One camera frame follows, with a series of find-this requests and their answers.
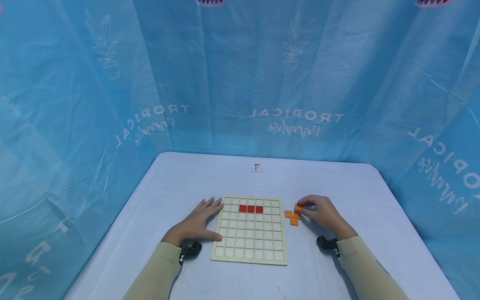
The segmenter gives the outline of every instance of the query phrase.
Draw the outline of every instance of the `blue curtain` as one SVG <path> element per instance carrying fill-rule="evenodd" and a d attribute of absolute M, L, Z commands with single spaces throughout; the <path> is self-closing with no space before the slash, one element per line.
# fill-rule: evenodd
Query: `blue curtain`
<path fill-rule="evenodd" d="M 60 299 L 164 151 L 365 162 L 480 293 L 480 3 L 1 0 L 0 299 Z"/>

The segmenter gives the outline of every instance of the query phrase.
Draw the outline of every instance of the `sleeve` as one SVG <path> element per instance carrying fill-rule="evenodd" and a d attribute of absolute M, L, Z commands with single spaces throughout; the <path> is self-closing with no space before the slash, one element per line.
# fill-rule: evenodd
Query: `sleeve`
<path fill-rule="evenodd" d="M 340 264 L 353 283 L 359 300 L 408 300 L 405 292 L 356 236 L 338 241 Z"/>
<path fill-rule="evenodd" d="M 180 251 L 172 244 L 159 243 L 123 300 L 167 300 L 180 272 Z"/>

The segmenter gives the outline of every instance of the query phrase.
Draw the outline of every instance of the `finger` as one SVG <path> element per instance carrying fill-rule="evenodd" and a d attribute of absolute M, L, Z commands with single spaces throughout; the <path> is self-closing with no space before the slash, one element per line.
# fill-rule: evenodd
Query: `finger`
<path fill-rule="evenodd" d="M 205 203 L 205 199 L 202 199 L 193 211 L 196 211 L 197 209 L 199 209 L 204 203 Z"/>
<path fill-rule="evenodd" d="M 213 202 L 208 208 L 213 208 L 222 203 L 222 198 L 218 198 L 215 202 Z"/>
<path fill-rule="evenodd" d="M 207 202 L 205 202 L 205 203 L 202 205 L 202 208 L 208 207 L 210 204 L 212 204 L 213 200 L 215 200 L 214 197 L 210 198 L 210 200 L 208 200 Z"/>
<path fill-rule="evenodd" d="M 217 204 L 217 205 L 215 205 L 215 203 L 214 203 L 210 207 L 211 208 L 208 210 L 208 217 L 210 217 L 210 216 L 214 215 L 216 212 L 220 211 L 223 208 L 223 203 L 219 202 L 219 204 Z"/>
<path fill-rule="evenodd" d="M 222 240 L 222 236 L 219 233 L 216 233 L 214 231 L 209 231 L 206 229 L 202 232 L 201 238 L 206 238 L 209 240 L 216 240 L 216 241 Z"/>
<path fill-rule="evenodd" d="M 313 211 L 313 210 L 302 208 L 302 209 L 300 210 L 300 213 L 301 213 L 302 215 L 305 215 L 305 216 L 309 217 L 310 219 L 314 219 L 314 220 L 315 220 L 315 211 Z"/>
<path fill-rule="evenodd" d="M 297 203 L 303 206 L 314 206 L 315 200 L 312 199 L 311 195 L 308 195 L 298 200 Z"/>

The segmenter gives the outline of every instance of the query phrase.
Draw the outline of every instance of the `wooden grid board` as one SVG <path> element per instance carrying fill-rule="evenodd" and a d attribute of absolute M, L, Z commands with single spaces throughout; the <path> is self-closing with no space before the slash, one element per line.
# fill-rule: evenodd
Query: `wooden grid board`
<path fill-rule="evenodd" d="M 225 196 L 219 212 L 212 260 L 287 265 L 280 199 Z"/>

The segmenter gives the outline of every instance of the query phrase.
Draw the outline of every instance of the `table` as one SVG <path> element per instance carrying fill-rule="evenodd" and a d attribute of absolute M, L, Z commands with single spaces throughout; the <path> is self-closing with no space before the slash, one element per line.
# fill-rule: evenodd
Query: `table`
<path fill-rule="evenodd" d="M 251 163 L 263 163 L 264 172 L 251 172 Z M 329 196 L 410 300 L 459 299 L 371 165 L 173 152 L 155 159 L 65 299 L 121 299 L 164 233 L 202 198 L 225 194 L 280 198 L 284 210 L 307 194 Z M 334 254 L 315 244 L 329 232 L 303 218 L 298 227 L 286 222 L 285 235 L 287 266 L 211 261 L 212 243 L 204 241 L 170 299 L 357 298 Z"/>

